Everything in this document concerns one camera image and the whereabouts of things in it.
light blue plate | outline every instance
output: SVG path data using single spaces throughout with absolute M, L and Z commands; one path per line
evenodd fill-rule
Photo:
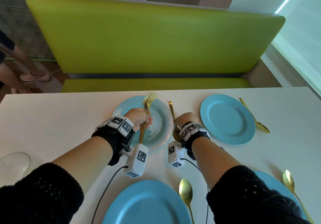
M 300 205 L 299 201 L 297 200 L 297 198 L 290 192 L 290 190 L 288 190 L 286 188 L 286 186 L 284 186 L 279 180 L 277 180 L 275 177 L 267 174 L 267 173 L 264 173 L 264 172 L 260 172 L 260 171 L 256 171 L 256 170 L 253 170 L 256 175 L 261 178 L 265 184 L 268 186 L 269 189 L 275 189 L 276 191 L 278 191 L 281 195 L 285 196 L 285 197 L 288 197 L 290 199 L 292 199 L 296 204 L 297 206 L 300 207 L 300 210 L 301 210 L 301 216 L 302 218 L 304 218 L 305 220 L 308 220 L 307 216 L 305 215 L 304 213 L 304 210 L 302 208 L 302 206 Z
M 226 95 L 211 95 L 203 100 L 200 116 L 207 130 L 218 140 L 243 145 L 255 134 L 255 122 L 248 109 Z
M 144 180 L 123 190 L 102 224 L 190 224 L 187 207 L 168 185 Z
M 123 101 L 114 111 L 113 116 L 124 115 L 132 108 L 144 108 L 142 101 L 145 96 L 134 96 Z M 149 152 L 153 152 L 166 144 L 173 132 L 173 117 L 169 108 L 160 100 L 155 99 L 150 106 L 150 116 L 153 117 L 153 124 L 145 131 L 143 145 L 146 145 Z M 132 146 L 139 143 L 140 131 L 137 131 Z

black sleeve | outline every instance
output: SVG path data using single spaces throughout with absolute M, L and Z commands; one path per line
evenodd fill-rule
M 270 190 L 248 167 L 229 169 L 207 194 L 216 224 L 291 223 L 308 224 L 290 198 Z
M 1 223 L 67 224 L 84 199 L 78 182 L 46 163 L 14 186 L 0 188 Z

spoon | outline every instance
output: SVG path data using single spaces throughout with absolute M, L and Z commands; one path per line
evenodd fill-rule
M 297 194 L 294 191 L 294 180 L 293 180 L 293 177 L 292 177 L 291 173 L 288 170 L 284 170 L 283 175 L 282 175 L 282 179 L 283 179 L 283 184 L 287 187 L 288 190 L 291 191 L 292 194 L 295 195 L 295 197 L 300 202 L 300 204 L 301 204 L 301 206 L 302 206 L 307 218 L 309 219 L 309 222 L 314 224 L 314 222 L 312 221 L 310 215 L 308 214 L 307 210 L 305 209 L 303 203 L 300 201 L 299 197 L 297 196 Z
M 171 109 L 173 120 L 174 120 L 174 123 L 175 123 L 175 129 L 173 131 L 173 137 L 174 137 L 175 141 L 181 143 L 182 139 L 181 139 L 181 135 L 179 134 L 181 129 L 178 127 L 177 123 L 175 122 L 174 108 L 173 108 L 173 103 L 171 101 L 170 101 L 170 109 Z
M 189 212 L 191 213 L 192 222 L 193 224 L 195 224 L 193 214 L 192 214 L 192 209 L 191 209 L 193 189 L 192 189 L 191 183 L 185 178 L 183 178 L 179 184 L 179 196 L 181 197 L 182 201 L 185 204 L 187 204 L 189 208 Z
M 247 105 L 245 104 L 244 100 L 243 100 L 242 98 L 240 98 L 240 101 L 241 101 L 242 104 L 248 109 L 248 111 L 251 113 L 250 109 L 247 107 Z M 251 113 L 251 114 L 252 114 L 252 117 L 254 118 L 255 126 L 256 126 L 259 130 L 261 130 L 262 132 L 264 132 L 264 133 L 270 133 L 270 130 L 269 130 L 266 126 L 264 126 L 262 123 L 258 122 L 258 121 L 255 119 L 253 113 Z

tabletop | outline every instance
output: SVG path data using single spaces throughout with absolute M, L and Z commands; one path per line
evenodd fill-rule
M 256 129 L 253 139 L 240 146 L 227 145 L 211 136 L 244 165 L 282 179 L 288 169 L 295 180 L 296 193 L 315 223 L 321 222 L 321 101 L 307 87 L 244 88 L 209 90 L 156 91 L 157 98 L 168 106 L 172 101 L 176 116 L 194 112 L 199 116 L 202 101 L 212 94 L 240 97 L 255 118 L 271 133 Z M 110 118 L 124 100 L 147 91 L 88 92 L 6 95 L 0 104 L 0 158 L 24 151 L 32 158 L 32 168 L 54 160 L 87 140 L 95 127 Z M 115 166 L 107 166 L 90 191 L 71 223 L 91 223 L 98 200 L 112 175 L 126 163 L 122 157 Z M 176 169 L 168 164 L 167 145 L 148 156 L 142 177 L 133 179 L 118 173 L 98 208 L 95 222 L 102 219 L 113 200 L 127 186 L 144 179 L 155 179 L 178 192 L 179 182 L 187 178 L 193 187 L 191 207 L 195 223 L 206 220 L 206 183 L 200 172 L 186 162 Z M 214 223 L 209 210 L 208 223 Z

fist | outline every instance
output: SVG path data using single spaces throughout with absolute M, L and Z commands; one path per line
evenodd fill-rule
M 197 116 L 194 115 L 192 112 L 187 112 L 182 115 L 180 115 L 178 118 L 176 118 L 175 122 L 177 125 L 182 128 L 184 124 L 187 122 L 192 121 L 192 122 L 198 122 Z
M 132 121 L 135 132 L 141 129 L 143 122 L 147 123 L 146 128 L 148 128 L 148 125 L 152 125 L 153 123 L 153 118 L 147 116 L 143 108 L 132 108 L 124 115 L 124 117 L 127 117 L 130 121 Z

